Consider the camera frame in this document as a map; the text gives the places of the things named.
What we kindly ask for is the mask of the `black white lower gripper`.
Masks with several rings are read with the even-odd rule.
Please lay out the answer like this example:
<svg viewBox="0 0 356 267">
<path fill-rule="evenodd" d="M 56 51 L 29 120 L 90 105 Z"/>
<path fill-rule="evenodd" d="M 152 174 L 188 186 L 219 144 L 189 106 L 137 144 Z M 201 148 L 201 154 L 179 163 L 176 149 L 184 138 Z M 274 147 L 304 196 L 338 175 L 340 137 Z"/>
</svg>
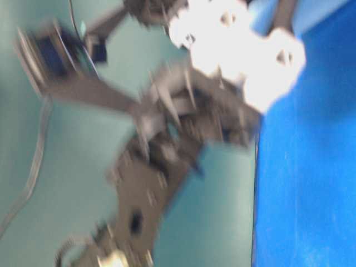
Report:
<svg viewBox="0 0 356 267">
<path fill-rule="evenodd" d="M 262 115 L 296 84 L 306 64 L 294 35 L 298 0 L 278 0 L 267 34 L 251 27 L 247 1 L 141 1 L 133 15 L 163 26 L 194 69 L 219 73 Z"/>
</svg>

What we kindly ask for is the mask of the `black lower robot arm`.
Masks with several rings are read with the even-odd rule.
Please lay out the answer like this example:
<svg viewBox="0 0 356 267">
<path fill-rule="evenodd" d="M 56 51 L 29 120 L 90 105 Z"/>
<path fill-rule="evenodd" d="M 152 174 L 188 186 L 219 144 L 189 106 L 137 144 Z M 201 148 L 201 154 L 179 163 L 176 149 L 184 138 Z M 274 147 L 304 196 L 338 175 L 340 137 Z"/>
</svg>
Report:
<svg viewBox="0 0 356 267">
<path fill-rule="evenodd" d="M 162 66 L 142 100 L 142 118 L 109 177 L 118 214 L 97 234 L 69 238 L 54 265 L 76 245 L 72 266 L 153 266 L 152 252 L 162 216 L 170 208 L 209 141 L 248 146 L 260 130 L 261 114 L 219 73 L 205 76 L 189 59 Z"/>
</svg>

